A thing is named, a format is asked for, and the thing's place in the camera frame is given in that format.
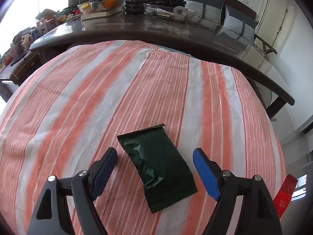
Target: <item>tape roll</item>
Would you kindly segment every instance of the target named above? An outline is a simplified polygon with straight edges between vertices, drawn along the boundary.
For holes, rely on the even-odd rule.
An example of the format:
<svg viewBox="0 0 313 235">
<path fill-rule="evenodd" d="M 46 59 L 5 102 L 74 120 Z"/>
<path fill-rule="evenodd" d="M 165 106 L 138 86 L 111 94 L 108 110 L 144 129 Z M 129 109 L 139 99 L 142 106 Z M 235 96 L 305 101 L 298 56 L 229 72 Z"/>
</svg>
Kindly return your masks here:
<svg viewBox="0 0 313 235">
<path fill-rule="evenodd" d="M 184 18 L 187 15 L 187 9 L 182 6 L 177 6 L 174 8 L 173 14 L 175 17 Z"/>
</svg>

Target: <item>clutter on table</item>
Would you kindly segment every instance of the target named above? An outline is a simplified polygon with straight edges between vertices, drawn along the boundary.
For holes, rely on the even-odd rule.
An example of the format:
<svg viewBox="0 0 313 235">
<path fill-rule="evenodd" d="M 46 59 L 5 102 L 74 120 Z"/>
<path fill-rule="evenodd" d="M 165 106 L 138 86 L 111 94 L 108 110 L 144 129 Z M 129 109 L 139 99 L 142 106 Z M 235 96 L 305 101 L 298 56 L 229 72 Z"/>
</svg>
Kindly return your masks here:
<svg viewBox="0 0 313 235">
<path fill-rule="evenodd" d="M 91 14 L 109 11 L 112 7 L 118 6 L 119 1 L 120 0 L 90 0 L 77 6 L 83 14 Z"/>
<path fill-rule="evenodd" d="M 69 15 L 77 14 L 80 14 L 77 7 L 74 9 L 65 8 L 61 12 L 45 9 L 39 13 L 36 17 L 36 19 L 39 20 L 36 26 L 28 27 L 20 31 L 13 38 L 10 49 L 0 58 L 0 70 L 2 65 L 14 65 L 15 62 L 19 61 L 29 51 L 30 45 L 35 40 L 64 23 Z"/>
<path fill-rule="evenodd" d="M 188 10 L 182 6 L 176 6 L 175 8 L 153 5 L 153 4 L 143 4 L 145 12 L 150 17 L 163 17 L 173 21 L 185 21 L 186 19 L 191 19 L 194 17 L 195 12 Z"/>
<path fill-rule="evenodd" d="M 147 0 L 147 4 L 160 5 L 165 7 L 175 8 L 177 6 L 185 7 L 186 1 L 184 0 Z"/>
<path fill-rule="evenodd" d="M 124 7 L 114 7 L 109 11 L 103 11 L 103 12 L 96 12 L 96 13 L 90 13 L 90 14 L 82 14 L 81 20 L 91 19 L 91 18 L 99 18 L 99 17 L 108 17 L 111 15 L 115 15 L 117 13 L 124 12 Z"/>
<path fill-rule="evenodd" d="M 4 63 L 2 63 L 1 61 L 0 61 L 0 72 L 2 72 L 2 70 L 5 68 L 5 65 L 4 65 Z"/>
<path fill-rule="evenodd" d="M 70 14 L 65 22 L 66 22 L 66 23 L 69 23 L 69 22 L 73 22 L 73 21 L 75 21 L 75 20 L 80 20 L 80 19 L 81 19 L 81 16 L 79 16 L 79 15 L 74 15 L 74 14 Z"/>
</svg>

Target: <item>orange fruit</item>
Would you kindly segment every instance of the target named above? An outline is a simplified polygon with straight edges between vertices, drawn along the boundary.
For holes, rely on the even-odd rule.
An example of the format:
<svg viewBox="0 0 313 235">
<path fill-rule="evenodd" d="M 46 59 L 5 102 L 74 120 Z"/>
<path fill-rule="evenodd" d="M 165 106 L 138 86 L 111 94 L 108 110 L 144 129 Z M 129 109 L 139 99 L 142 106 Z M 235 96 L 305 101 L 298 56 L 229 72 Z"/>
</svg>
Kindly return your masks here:
<svg viewBox="0 0 313 235">
<path fill-rule="evenodd" d="M 116 4 L 116 0 L 105 0 L 103 1 L 103 7 L 110 8 Z"/>
</svg>

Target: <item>black vase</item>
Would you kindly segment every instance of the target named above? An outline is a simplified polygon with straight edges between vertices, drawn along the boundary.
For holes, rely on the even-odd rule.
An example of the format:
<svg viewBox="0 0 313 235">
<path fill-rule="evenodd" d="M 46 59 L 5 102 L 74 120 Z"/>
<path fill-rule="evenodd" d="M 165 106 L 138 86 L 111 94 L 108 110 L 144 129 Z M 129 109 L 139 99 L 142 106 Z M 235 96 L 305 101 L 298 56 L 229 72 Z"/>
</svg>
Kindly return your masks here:
<svg viewBox="0 0 313 235">
<path fill-rule="evenodd" d="M 143 3 L 146 0 L 125 0 L 125 12 L 128 14 L 143 14 L 145 9 Z"/>
</svg>

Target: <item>dark wooden table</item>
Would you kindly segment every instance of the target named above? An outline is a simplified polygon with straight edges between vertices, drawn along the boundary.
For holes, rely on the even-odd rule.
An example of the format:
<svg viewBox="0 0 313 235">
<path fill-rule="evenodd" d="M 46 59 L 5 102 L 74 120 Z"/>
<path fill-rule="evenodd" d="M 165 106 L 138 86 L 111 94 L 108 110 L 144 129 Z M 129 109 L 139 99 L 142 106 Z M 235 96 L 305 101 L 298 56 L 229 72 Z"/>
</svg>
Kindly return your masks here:
<svg viewBox="0 0 313 235">
<path fill-rule="evenodd" d="M 233 39 L 234 33 L 214 23 L 204 27 L 195 23 L 178 23 L 145 15 L 123 13 L 107 17 L 64 23 L 40 37 L 31 51 L 68 47 L 74 43 L 98 43 L 110 40 L 141 40 L 151 44 L 190 54 L 198 59 L 228 65 L 241 71 L 246 77 L 272 90 L 278 98 L 266 111 L 272 118 L 286 103 L 295 100 L 278 84 L 258 69 L 242 61 L 248 48 L 255 48 L 248 40 Z M 257 49 L 258 55 L 264 53 Z"/>
</svg>

